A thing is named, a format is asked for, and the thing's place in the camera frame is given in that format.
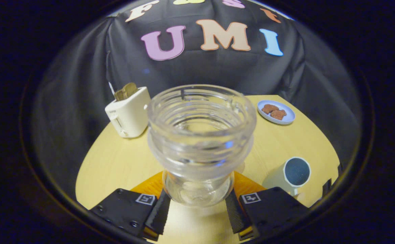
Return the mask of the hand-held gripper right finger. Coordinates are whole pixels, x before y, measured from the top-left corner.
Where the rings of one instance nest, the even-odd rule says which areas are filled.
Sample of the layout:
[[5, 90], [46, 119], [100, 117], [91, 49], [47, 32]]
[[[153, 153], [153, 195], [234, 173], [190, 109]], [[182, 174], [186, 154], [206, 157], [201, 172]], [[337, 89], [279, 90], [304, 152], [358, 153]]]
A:
[[309, 211], [280, 187], [266, 189], [236, 171], [225, 203], [232, 231], [241, 241], [276, 237]]

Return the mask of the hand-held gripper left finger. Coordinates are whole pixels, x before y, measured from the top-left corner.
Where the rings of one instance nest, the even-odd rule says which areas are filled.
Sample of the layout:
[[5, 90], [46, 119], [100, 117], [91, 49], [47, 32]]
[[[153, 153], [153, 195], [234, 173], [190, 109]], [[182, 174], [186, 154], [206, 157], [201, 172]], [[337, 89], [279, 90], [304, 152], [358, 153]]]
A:
[[90, 212], [121, 232], [158, 241], [163, 235], [171, 204], [162, 179], [161, 171], [131, 190], [117, 188]]

